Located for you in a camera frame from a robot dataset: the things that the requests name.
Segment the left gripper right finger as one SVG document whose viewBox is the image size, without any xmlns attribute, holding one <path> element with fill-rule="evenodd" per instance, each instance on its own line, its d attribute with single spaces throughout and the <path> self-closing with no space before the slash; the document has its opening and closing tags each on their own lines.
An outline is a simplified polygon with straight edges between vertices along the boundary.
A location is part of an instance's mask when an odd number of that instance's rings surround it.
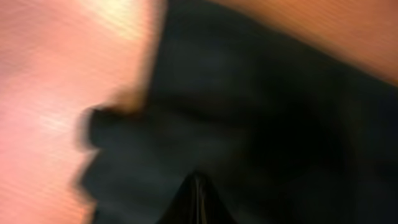
<svg viewBox="0 0 398 224">
<path fill-rule="evenodd" d="M 197 174 L 197 224 L 237 224 L 212 181 Z"/>
</svg>

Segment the black polo shirt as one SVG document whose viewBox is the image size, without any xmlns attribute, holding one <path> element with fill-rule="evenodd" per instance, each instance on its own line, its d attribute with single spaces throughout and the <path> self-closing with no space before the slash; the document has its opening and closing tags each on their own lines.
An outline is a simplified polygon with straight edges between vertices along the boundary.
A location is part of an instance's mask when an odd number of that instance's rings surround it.
<svg viewBox="0 0 398 224">
<path fill-rule="evenodd" d="M 189 174 L 237 223 L 396 223 L 397 87 L 210 1 L 169 1 L 143 105 L 93 108 L 93 223 L 157 223 Z"/>
</svg>

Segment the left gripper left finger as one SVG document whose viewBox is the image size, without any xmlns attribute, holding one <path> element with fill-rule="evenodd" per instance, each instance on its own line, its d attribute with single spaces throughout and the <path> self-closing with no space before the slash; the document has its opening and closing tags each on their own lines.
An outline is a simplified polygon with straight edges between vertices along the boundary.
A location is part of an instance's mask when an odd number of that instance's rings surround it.
<svg viewBox="0 0 398 224">
<path fill-rule="evenodd" d="M 197 224 L 198 185 L 195 173 L 183 180 L 157 224 Z"/>
</svg>

